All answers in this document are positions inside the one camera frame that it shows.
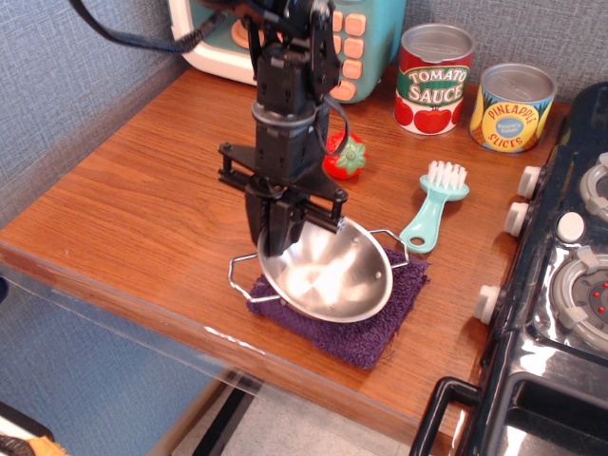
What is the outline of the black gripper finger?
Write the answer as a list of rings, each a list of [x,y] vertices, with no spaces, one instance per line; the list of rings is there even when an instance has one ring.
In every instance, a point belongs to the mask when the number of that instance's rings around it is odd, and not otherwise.
[[[271,203],[268,224],[268,254],[277,257],[299,241],[306,210],[304,198],[283,198]]]
[[[245,208],[252,241],[258,241],[268,224],[270,200],[247,191]]]

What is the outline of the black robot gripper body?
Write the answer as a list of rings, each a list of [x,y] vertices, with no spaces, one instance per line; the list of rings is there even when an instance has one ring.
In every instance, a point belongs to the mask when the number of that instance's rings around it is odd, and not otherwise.
[[[305,222],[331,233],[343,225],[342,206],[348,194],[322,168],[328,150],[330,113],[306,111],[282,116],[255,111],[256,138],[253,146],[224,142],[219,180],[272,202],[304,198]]]

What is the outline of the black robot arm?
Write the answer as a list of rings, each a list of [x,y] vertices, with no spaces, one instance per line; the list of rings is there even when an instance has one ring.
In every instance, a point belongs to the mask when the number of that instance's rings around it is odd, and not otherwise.
[[[256,79],[252,146],[223,143],[221,181],[245,194],[250,232],[276,257],[299,241],[305,223],[336,233],[345,190],[323,169],[330,112],[344,112],[331,92],[341,63],[333,43],[331,1],[235,1],[248,31]]]

